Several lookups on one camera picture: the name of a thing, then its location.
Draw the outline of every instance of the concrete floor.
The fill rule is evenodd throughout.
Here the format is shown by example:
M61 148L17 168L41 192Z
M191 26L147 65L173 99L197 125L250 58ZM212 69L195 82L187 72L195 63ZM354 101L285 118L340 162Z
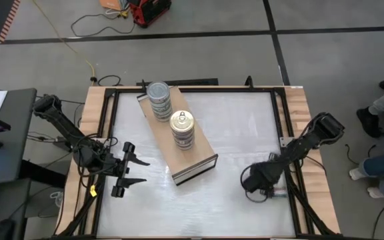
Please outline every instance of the concrete floor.
M62 37L73 36L70 24L76 18L103 12L97 0L37 1ZM277 29L384 26L384 1L269 2ZM110 23L104 19L86 21L75 28L80 34L106 25L122 30L131 26L130 21L122 19ZM268 29L261 0L176 0L154 25L148 29L136 27L132 34ZM108 31L102 35L113 34ZM7 39L49 37L55 34L48 23L31 0L23 0ZM346 159L344 144L350 144L354 159L363 159L372 144L383 144L382 140L364 134L355 110L383 94L377 83L384 80L384 32L280 35L279 41L290 82L305 87L311 113L328 111L346 126L340 142L323 148L323 162L341 232L346 236L370 237L384 200L366 194L368 182L350 180L347 171L353 166ZM124 85L134 85L142 79L210 77L219 78L221 85L242 85L248 75L253 76L257 85L282 85L268 35L90 41L71 45L95 64L98 77L120 75ZM89 78L87 64L61 43L0 45L0 89L35 87L39 95L50 93L62 99L84 101ZM71 118L75 108L72 103L63 106ZM50 124L36 118L32 120L31 131L57 135ZM51 145L28 141L25 158L48 163L63 154ZM55 222L55 217L29 219L26 239L49 236ZM376 238L384 239L384 213Z

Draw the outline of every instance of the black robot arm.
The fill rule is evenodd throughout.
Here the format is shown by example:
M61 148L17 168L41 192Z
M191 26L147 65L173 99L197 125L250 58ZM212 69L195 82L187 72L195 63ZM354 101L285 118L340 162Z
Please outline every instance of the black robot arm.
M254 192L258 189L268 197L274 194L274 184L276 184L284 171L290 164L299 159L304 159L311 149L318 149L321 145L333 144L343 136L345 129L329 113L320 113L314 117L306 126L303 133L292 140L283 150L282 154L272 157L268 161L254 163L248 166L250 176L243 181L243 174L248 169L246 168L241 174L241 184L246 192ZM304 210L313 220L315 226L322 235L336 235L330 230L324 222L318 217L312 209L306 198L300 193L293 178L290 174L286 174L286 182L290 190L302 204Z
M90 175L106 175L118 177L117 184L113 186L112 196L122 197L125 188L134 183L146 181L146 179L127 179L128 162L140 165L149 165L136 158L135 146L125 142L122 160L113 156L108 147L90 136L84 135L61 111L61 101L54 95L44 95L33 105L33 113L50 122L73 146L73 159L79 167L87 168Z
M279 156L269 161L254 163L250 166L250 176L242 186L250 193L261 189L271 196L273 185L276 184L288 165L306 157L311 149L317 149L324 144L332 144L343 136L345 129L329 113L320 113L313 118L300 137L292 140Z

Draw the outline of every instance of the metal can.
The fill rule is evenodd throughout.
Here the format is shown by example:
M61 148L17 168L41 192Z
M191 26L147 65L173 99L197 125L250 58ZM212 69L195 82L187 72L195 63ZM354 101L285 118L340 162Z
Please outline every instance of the metal can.
M170 118L170 127L176 145L182 150L188 150L195 140L195 120L188 111L177 111Z
M173 113L169 86L164 82L153 82L149 84L146 92L157 120L168 121Z

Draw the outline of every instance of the metal bracket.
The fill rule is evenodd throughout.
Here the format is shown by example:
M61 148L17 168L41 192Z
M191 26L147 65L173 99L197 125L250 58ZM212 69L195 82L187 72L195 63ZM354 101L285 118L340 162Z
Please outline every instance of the metal bracket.
M286 147L292 140L294 140L294 137L280 137L279 144L281 147Z

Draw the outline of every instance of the pull tab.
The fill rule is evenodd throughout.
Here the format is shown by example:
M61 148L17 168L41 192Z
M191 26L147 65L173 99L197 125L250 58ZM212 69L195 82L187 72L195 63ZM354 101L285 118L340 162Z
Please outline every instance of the pull tab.
M185 112L184 112L184 111L180 112L179 120L180 120L180 121L184 121L184 120L186 120L186 115L185 115Z

